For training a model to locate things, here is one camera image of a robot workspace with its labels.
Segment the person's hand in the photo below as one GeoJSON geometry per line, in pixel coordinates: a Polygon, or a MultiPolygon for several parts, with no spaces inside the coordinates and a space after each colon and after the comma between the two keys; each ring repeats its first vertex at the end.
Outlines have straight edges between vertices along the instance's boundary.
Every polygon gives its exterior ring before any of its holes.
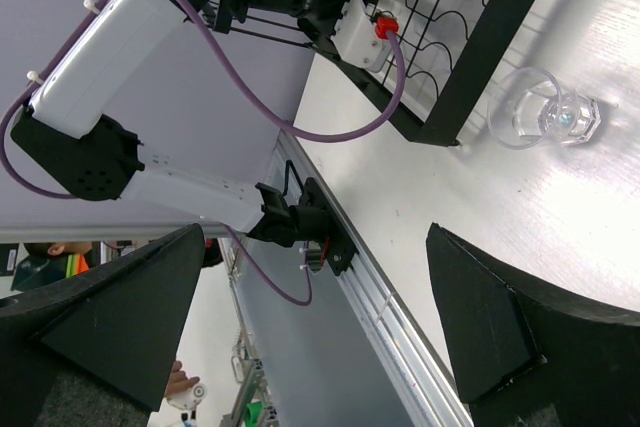
{"type": "Polygon", "coordinates": [[[183,364],[180,361],[175,360],[171,367],[164,397],[169,398],[171,396],[186,392],[189,389],[193,388],[199,382],[199,377],[189,377],[183,370],[183,364]]]}

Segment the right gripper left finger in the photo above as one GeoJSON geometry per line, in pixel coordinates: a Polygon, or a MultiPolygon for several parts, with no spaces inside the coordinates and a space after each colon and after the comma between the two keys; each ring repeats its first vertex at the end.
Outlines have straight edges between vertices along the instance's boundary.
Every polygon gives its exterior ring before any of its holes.
{"type": "Polygon", "coordinates": [[[191,224],[1,301],[4,426],[145,426],[162,403],[201,272],[191,224]]]}

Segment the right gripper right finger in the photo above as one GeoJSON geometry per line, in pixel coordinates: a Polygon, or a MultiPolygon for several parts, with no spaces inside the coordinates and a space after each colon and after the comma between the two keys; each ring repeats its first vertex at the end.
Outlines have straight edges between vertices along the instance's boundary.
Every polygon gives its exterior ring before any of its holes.
{"type": "Polygon", "coordinates": [[[477,426],[636,426],[639,315],[504,263],[432,224],[431,288],[477,426]]]}

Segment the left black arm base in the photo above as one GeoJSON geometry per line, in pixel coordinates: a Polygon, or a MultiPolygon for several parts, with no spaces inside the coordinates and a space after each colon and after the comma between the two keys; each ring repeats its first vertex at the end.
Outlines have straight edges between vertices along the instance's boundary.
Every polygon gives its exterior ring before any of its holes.
{"type": "Polygon", "coordinates": [[[356,246],[316,179],[302,180],[287,160],[281,190],[264,183],[256,188],[262,197],[261,217],[250,238],[287,248],[296,242],[316,243],[319,251],[308,261],[314,271],[328,264],[339,276],[351,266],[356,246]]]}

